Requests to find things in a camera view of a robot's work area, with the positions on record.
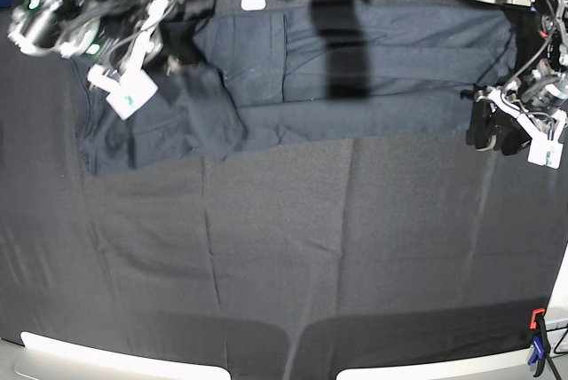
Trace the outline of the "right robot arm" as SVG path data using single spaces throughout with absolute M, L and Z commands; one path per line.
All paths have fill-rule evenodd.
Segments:
M 214 6 L 215 0 L 19 0 L 8 37 L 29 56 L 91 61 L 88 83 L 126 120 L 158 90 L 144 67 L 164 51 L 161 24 L 208 17 Z

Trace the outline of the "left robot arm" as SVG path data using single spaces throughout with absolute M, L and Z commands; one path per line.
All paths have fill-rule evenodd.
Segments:
M 531 0 L 541 47 L 502 85 L 475 91 L 467 144 L 558 169 L 567 128 L 567 0 Z

